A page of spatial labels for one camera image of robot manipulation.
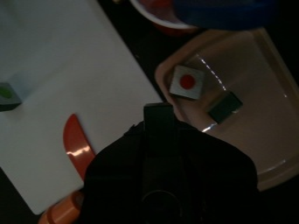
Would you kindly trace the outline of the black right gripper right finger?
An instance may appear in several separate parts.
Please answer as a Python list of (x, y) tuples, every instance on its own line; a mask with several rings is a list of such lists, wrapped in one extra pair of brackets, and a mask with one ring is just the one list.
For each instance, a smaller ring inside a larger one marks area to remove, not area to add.
[(257, 167), (231, 144), (177, 119), (174, 106), (159, 107), (171, 151), (183, 158), (194, 211), (205, 224), (254, 224), (261, 217)]

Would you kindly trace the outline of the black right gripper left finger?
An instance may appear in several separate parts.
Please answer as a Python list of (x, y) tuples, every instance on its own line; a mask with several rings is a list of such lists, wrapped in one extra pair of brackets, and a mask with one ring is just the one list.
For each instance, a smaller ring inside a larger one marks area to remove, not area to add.
[(145, 106), (145, 120), (96, 155), (84, 178), (79, 224), (154, 224), (145, 207), (145, 162), (159, 156), (159, 105)]

